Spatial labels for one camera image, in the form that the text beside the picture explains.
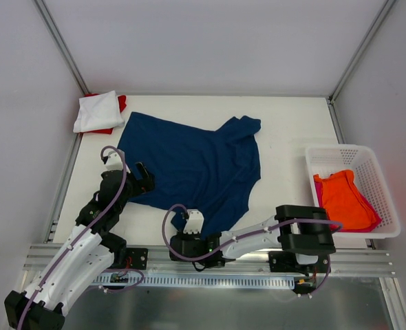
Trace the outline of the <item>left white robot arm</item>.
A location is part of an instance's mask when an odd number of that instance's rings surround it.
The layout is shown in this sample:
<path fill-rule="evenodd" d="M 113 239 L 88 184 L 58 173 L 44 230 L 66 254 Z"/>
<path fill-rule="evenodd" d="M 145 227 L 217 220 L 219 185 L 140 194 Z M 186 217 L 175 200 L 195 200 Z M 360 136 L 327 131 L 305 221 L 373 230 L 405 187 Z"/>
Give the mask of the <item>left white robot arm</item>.
<path fill-rule="evenodd" d="M 4 300 L 13 329 L 62 329 L 74 303 L 107 268 L 127 259 L 125 239 L 111 233 L 127 202 L 150 192 L 154 176 L 141 162 L 140 175 L 130 169 L 107 170 L 89 202 L 80 210 L 72 232 L 45 269 L 21 292 Z"/>

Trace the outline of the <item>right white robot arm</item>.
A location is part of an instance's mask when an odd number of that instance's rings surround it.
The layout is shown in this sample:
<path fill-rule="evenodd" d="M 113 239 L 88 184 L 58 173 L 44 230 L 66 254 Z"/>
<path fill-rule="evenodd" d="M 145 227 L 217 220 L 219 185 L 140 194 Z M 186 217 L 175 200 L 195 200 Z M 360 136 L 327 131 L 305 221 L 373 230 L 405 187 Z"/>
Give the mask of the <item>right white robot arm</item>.
<path fill-rule="evenodd" d="M 270 260 L 273 267 L 308 274 L 336 252 L 333 234 L 342 228 L 329 220 L 323 208 L 283 205 L 256 225 L 202 236 L 203 214 L 192 209 L 182 214 L 184 229 L 163 240 L 171 260 L 191 263 L 199 272 L 224 267 L 251 252 L 277 248 Z"/>

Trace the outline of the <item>blue printed t shirt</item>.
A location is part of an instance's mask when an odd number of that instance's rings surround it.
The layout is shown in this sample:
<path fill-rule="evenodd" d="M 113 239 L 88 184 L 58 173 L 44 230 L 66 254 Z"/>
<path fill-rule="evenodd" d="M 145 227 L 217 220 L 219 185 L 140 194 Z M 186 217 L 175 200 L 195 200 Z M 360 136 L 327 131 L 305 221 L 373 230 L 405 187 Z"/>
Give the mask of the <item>blue printed t shirt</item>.
<path fill-rule="evenodd" d="M 255 140 L 260 129 L 261 121 L 246 115 L 207 131 L 133 112 L 118 148 L 128 165 L 147 167 L 155 188 L 131 202 L 198 209 L 203 237 L 230 230 L 248 212 L 250 193 L 261 178 Z"/>

